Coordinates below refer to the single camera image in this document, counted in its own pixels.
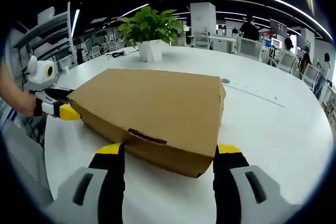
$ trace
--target table surface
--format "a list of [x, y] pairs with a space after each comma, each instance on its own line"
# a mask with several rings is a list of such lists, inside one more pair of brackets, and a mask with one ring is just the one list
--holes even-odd
[[[291, 204], [303, 204], [332, 154], [328, 120], [308, 86], [294, 76], [237, 55], [187, 47], [162, 48], [162, 62], [141, 62], [139, 52], [100, 56], [60, 77], [58, 87], [76, 89], [108, 68], [169, 70], [220, 76], [278, 97], [284, 107], [225, 87], [218, 141], [239, 147], [249, 164], [279, 183]], [[108, 143], [82, 121], [47, 119], [45, 163], [52, 196], [78, 168], [87, 167]], [[200, 178], [167, 172], [125, 155], [124, 223], [215, 223], [212, 165]]]
[[[195, 38], [194, 35], [189, 35], [188, 36], [189, 38]], [[223, 36], [209, 36], [210, 39], [222, 39], [222, 40], [227, 40], [227, 41], [230, 41], [230, 42], [236, 42], [236, 39], [235, 38], [228, 38], [228, 37], [223, 37]]]
[[226, 40], [230, 42], [236, 42], [235, 38], [227, 38], [227, 37], [221, 37], [221, 36], [209, 36], [210, 39], [221, 39], [221, 40]]

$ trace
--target cable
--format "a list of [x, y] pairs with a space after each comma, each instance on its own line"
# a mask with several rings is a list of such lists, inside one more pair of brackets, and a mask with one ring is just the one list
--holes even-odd
[[34, 131], [34, 129], [33, 129], [33, 126], [32, 126], [31, 123], [30, 123], [30, 119], [28, 119], [28, 124], [29, 124], [29, 126], [30, 126], [30, 128], [31, 128], [32, 133], [33, 133], [34, 136], [35, 136], [36, 141], [38, 141], [37, 136], [36, 136], [36, 134], [35, 134], [35, 131]]

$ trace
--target white chair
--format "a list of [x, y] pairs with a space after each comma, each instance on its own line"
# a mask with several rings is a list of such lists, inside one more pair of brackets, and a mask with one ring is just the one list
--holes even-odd
[[7, 147], [8, 160], [25, 193], [37, 205], [47, 207], [53, 202], [50, 192], [43, 148], [26, 135], [24, 128], [6, 120], [2, 137]]
[[195, 48], [210, 49], [209, 35], [204, 33], [195, 33], [193, 39], [193, 46]]
[[83, 55], [83, 59], [85, 61], [89, 61], [90, 60], [89, 54], [87, 52], [83, 52], [82, 55]]
[[284, 51], [282, 52], [280, 61], [277, 64], [277, 68], [284, 72], [293, 74], [295, 62], [296, 62], [296, 57]]
[[91, 56], [92, 56], [92, 58], [100, 56], [99, 46], [95, 46], [95, 47], [92, 48]]
[[263, 47], [261, 49], [261, 57], [260, 57], [262, 63], [267, 64], [270, 57], [269, 57], [269, 49], [267, 47]]
[[313, 65], [308, 64], [306, 70], [302, 75], [302, 80], [309, 86], [309, 88], [314, 92], [315, 85], [319, 76], [319, 70]]
[[104, 43], [102, 44], [102, 46], [103, 46], [103, 48], [104, 48], [104, 52], [109, 51], [109, 46], [107, 45], [106, 42], [104, 42]]
[[108, 42], [108, 46], [109, 46], [109, 51], [114, 51], [117, 49], [117, 46], [114, 41]]
[[262, 43], [237, 37], [237, 54], [252, 60], [261, 61]]
[[213, 50], [219, 52], [230, 52], [231, 48], [228, 48], [228, 42], [224, 39], [213, 39]]

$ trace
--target brown cardboard box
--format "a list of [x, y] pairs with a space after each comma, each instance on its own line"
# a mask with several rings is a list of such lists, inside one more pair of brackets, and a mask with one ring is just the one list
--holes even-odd
[[108, 69], [68, 98], [84, 123], [164, 169], [198, 177], [215, 156], [226, 93], [219, 77]]

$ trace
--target robotic hand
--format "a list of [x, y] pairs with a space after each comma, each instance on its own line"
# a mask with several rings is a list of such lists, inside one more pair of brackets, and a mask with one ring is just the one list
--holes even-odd
[[67, 96], [73, 92], [69, 89], [52, 88], [58, 82], [55, 76], [55, 63], [48, 60], [37, 60], [31, 56], [28, 66], [28, 82], [24, 89], [35, 93], [36, 108], [34, 116], [43, 112], [63, 120], [79, 120], [80, 115], [68, 104]]

